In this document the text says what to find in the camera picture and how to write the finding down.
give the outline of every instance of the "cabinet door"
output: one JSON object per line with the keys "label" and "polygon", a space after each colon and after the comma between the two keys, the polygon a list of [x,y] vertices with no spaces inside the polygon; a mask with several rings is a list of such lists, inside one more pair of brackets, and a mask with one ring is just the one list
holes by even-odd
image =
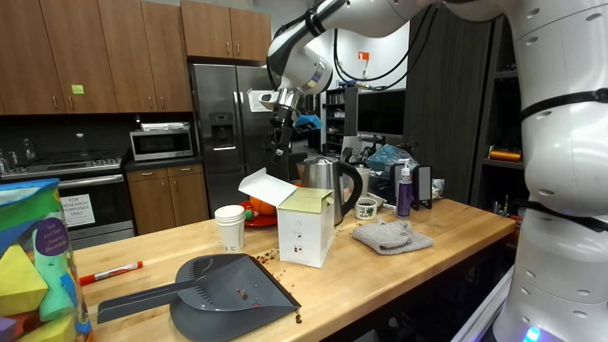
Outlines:
{"label": "cabinet door", "polygon": [[230,10],[232,56],[243,62],[266,62],[270,22],[262,14]]}
{"label": "cabinet door", "polygon": [[207,189],[200,166],[171,168],[169,183],[177,225],[209,219]]}
{"label": "cabinet door", "polygon": [[143,5],[150,48],[156,109],[190,113],[192,94],[184,56],[182,22],[177,7]]}
{"label": "cabinet door", "polygon": [[0,52],[6,115],[65,113],[38,0],[0,3]]}
{"label": "cabinet door", "polygon": [[165,170],[131,172],[127,181],[139,235],[177,227]]}
{"label": "cabinet door", "polygon": [[141,0],[99,0],[120,113],[152,113],[154,81]]}
{"label": "cabinet door", "polygon": [[186,56],[232,58],[230,10],[182,3]]}
{"label": "cabinet door", "polygon": [[68,113],[116,113],[97,0],[40,0]]}

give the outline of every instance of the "white cup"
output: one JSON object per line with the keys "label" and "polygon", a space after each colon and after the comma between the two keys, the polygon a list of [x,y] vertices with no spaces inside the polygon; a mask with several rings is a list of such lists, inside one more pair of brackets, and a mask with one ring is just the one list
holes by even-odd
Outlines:
{"label": "white cup", "polygon": [[220,244],[226,252],[243,252],[245,210],[241,206],[224,206],[215,212]]}

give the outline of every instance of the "stove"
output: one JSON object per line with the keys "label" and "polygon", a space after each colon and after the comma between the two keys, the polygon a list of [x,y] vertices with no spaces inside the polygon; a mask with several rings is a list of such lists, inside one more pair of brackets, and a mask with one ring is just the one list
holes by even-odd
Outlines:
{"label": "stove", "polygon": [[74,250],[135,237],[131,199],[116,155],[40,155],[0,178],[2,183],[59,180],[63,219]]}
{"label": "stove", "polygon": [[42,155],[36,161],[29,161],[10,170],[2,176],[2,181],[116,174],[120,168],[122,159],[110,153],[57,153]]}

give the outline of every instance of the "glass bottle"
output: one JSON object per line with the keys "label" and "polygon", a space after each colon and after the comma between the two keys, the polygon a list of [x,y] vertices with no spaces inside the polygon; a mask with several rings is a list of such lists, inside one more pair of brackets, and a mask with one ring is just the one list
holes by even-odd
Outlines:
{"label": "glass bottle", "polygon": [[36,161],[34,145],[27,138],[23,140],[23,155],[25,155],[25,161]]}

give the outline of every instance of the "kitchen island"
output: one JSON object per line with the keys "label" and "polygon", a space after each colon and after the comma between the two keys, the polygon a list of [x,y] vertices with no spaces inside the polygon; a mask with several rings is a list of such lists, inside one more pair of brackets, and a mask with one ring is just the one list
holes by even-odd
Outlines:
{"label": "kitchen island", "polygon": [[[393,221],[384,210],[380,219]],[[412,212],[414,233],[433,240],[433,248],[380,257],[352,238],[365,225],[353,214],[336,227],[323,269],[277,261],[277,231],[247,231],[245,254],[300,303],[298,314],[285,316],[239,341],[321,341],[382,309],[447,269],[473,257],[515,233],[517,223],[492,214],[441,200],[433,210]],[[146,235],[108,246],[76,252],[78,275],[95,275],[133,261],[144,269],[84,288],[91,322],[103,301],[173,284],[177,271],[203,256],[222,254],[213,221]],[[127,316],[93,328],[97,342],[186,341],[171,324],[169,307]]]}

